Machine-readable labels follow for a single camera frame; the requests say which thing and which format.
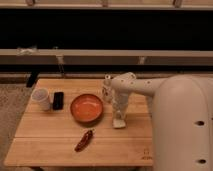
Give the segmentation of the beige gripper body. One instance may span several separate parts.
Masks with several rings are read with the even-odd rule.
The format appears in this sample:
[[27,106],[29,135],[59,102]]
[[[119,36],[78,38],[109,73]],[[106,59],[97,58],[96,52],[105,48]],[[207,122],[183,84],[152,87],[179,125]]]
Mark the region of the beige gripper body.
[[115,93],[112,101],[113,115],[116,119],[124,120],[128,107],[129,95],[125,93]]

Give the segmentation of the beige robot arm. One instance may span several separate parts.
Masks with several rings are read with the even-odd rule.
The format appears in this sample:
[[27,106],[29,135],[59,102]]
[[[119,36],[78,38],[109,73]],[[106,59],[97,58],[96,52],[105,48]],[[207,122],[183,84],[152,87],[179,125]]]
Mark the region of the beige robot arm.
[[111,87],[117,111],[132,93],[152,98],[154,171],[213,171],[213,78],[138,79],[125,73]]

